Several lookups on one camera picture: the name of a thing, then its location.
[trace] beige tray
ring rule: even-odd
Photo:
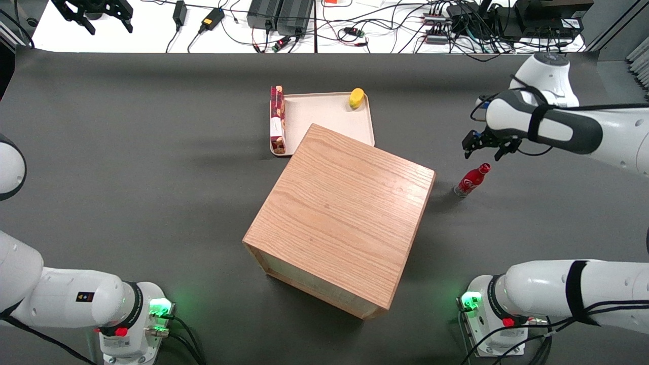
[[[367,95],[356,110],[349,107],[348,92],[331,92],[323,94],[285,95],[286,102],[286,153],[275,156],[291,156],[304,138],[311,124],[344,134],[349,138],[374,145],[372,116],[369,113]]]

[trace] dark gray tabletop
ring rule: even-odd
[[[524,60],[22,51],[0,132],[20,146],[28,174],[0,204],[0,229],[40,251],[46,266],[159,284],[210,364],[457,364],[454,300],[473,277],[536,259],[648,258],[641,177],[564,151],[464,159],[462,138],[484,127],[469,119],[476,97],[507,88]],[[595,59],[571,60],[582,104],[606,102]],[[381,318],[362,322],[266,277],[241,244],[288,161],[268,147],[273,84],[287,94],[364,88],[376,146],[437,172]],[[482,162],[493,163],[484,184],[461,202],[449,195]],[[45,332],[88,353],[80,329]],[[0,336],[2,364],[77,363],[17,329]],[[648,339],[577,324],[556,336],[548,363],[646,364]],[[166,341],[159,365],[189,363]]]

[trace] wood grain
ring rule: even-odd
[[[388,310],[434,180],[428,168],[314,124],[243,242]]]

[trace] power supply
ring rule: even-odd
[[[277,17],[284,0],[252,0],[246,19],[250,28],[277,30]]]

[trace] coca-cola bottle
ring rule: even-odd
[[[460,180],[459,184],[453,187],[453,191],[459,197],[467,197],[473,189],[482,184],[482,181],[485,179],[485,174],[489,172],[489,170],[491,170],[491,165],[482,164],[479,168],[469,171],[464,175],[464,178]]]

